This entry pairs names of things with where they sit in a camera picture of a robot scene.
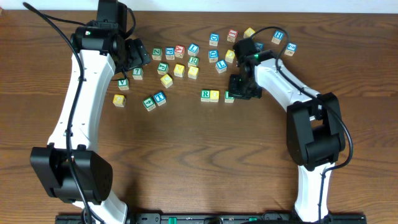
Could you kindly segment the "green B block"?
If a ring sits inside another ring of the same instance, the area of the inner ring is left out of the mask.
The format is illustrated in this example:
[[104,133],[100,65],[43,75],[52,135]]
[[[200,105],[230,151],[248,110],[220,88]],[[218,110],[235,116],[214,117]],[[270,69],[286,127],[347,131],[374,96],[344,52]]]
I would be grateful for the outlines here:
[[234,102],[234,97],[229,94],[229,91],[225,91],[224,102],[225,103],[233,103]]

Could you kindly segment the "yellow O block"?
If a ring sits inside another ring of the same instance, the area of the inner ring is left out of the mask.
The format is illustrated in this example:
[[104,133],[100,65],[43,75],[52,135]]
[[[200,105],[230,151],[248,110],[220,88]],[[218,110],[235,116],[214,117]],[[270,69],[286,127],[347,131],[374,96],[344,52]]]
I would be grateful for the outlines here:
[[210,91],[210,102],[217,103],[220,98],[220,91],[219,90],[211,90]]
[[235,58],[235,52],[233,50],[228,50],[225,55],[225,61],[228,63],[233,63]]

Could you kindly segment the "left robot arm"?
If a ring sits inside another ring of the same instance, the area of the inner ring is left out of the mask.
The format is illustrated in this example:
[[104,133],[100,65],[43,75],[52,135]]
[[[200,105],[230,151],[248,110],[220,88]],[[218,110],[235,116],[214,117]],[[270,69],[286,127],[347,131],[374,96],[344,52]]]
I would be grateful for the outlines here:
[[83,223],[129,223],[127,205],[112,191],[113,169],[98,154],[98,127],[112,77],[150,62],[144,44],[131,39],[132,11],[100,0],[96,19],[65,42],[72,72],[57,125],[45,147],[34,147],[30,164],[47,195],[82,209]]

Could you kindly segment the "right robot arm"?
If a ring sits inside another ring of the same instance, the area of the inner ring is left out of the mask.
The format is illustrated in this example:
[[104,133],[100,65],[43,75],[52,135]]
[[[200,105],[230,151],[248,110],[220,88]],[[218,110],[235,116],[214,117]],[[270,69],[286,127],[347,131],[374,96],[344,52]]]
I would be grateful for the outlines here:
[[287,149],[298,165],[295,213],[303,222],[324,220],[331,170],[345,148],[337,97],[306,86],[273,51],[258,51],[251,38],[239,40],[233,51],[239,73],[229,78],[230,96],[249,100],[266,90],[285,110]]

